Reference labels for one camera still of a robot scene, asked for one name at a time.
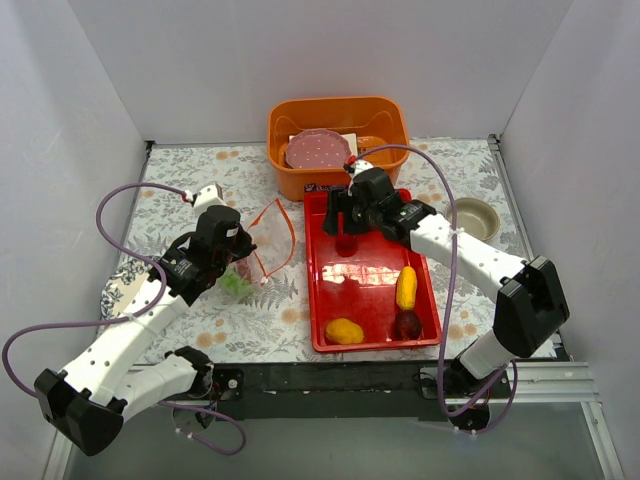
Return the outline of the green lettuce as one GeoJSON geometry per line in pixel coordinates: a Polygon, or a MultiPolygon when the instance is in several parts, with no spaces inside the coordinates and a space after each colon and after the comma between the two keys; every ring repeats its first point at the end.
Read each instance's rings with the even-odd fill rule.
{"type": "Polygon", "coordinates": [[[251,280],[234,269],[227,269],[217,280],[216,285],[222,292],[236,300],[243,300],[255,292],[251,280]]]}

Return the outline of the red pomegranate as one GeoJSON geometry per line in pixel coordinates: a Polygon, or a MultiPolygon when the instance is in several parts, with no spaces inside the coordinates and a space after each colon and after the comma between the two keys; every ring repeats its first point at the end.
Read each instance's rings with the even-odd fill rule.
{"type": "Polygon", "coordinates": [[[351,235],[339,235],[335,242],[335,249],[341,257],[353,256],[358,250],[358,239],[351,235]]]}

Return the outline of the purple grape bunch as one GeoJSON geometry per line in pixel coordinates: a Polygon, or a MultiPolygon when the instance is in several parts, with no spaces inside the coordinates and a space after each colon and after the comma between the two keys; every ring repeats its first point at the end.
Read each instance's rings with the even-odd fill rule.
{"type": "Polygon", "coordinates": [[[259,278],[260,269],[253,258],[245,258],[234,263],[234,268],[241,279],[254,283],[259,278]]]}

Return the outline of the clear zip top bag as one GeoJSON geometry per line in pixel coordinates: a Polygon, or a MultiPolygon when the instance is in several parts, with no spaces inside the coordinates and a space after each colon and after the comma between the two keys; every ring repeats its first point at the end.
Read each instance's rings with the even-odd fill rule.
{"type": "MultiPolygon", "coordinates": [[[[253,258],[260,269],[259,278],[253,283],[254,293],[257,293],[269,283],[276,272],[291,261],[296,246],[296,234],[293,223],[279,199],[271,201],[247,223],[245,231],[256,245],[256,249],[246,258],[253,258]]],[[[227,269],[235,270],[234,263],[227,269]]]]}

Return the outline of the yellow corn cob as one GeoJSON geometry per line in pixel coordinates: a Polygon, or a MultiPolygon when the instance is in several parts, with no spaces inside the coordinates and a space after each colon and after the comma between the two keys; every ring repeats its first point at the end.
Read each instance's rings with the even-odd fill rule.
{"type": "Polygon", "coordinates": [[[413,310],[417,294],[417,274],[411,266],[405,266],[396,281],[396,305],[403,311],[413,310]]]}

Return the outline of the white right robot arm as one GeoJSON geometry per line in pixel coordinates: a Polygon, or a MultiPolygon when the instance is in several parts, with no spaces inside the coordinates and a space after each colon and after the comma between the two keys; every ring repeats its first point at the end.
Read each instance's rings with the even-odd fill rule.
{"type": "Polygon", "coordinates": [[[433,207],[404,199],[380,168],[351,168],[351,183],[328,193],[325,233],[377,231],[389,241],[438,261],[476,286],[495,305],[491,329],[452,362],[448,376],[464,397],[475,397],[489,375],[515,358],[529,358],[569,318],[554,263],[499,251],[456,229],[433,207]]]}

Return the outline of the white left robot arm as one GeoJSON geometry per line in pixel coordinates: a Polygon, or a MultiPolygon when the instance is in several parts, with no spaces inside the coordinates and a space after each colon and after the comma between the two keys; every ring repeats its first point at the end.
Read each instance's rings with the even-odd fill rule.
{"type": "Polygon", "coordinates": [[[124,322],[108,327],[60,371],[44,370],[34,388],[45,419],[84,454],[109,446],[124,423],[178,394],[209,396],[213,363],[203,352],[182,347],[154,367],[136,374],[131,367],[174,320],[215,285],[228,265],[255,246],[240,213],[213,205],[200,214],[194,231],[174,242],[160,258],[167,279],[150,273],[125,307],[124,322]]]}

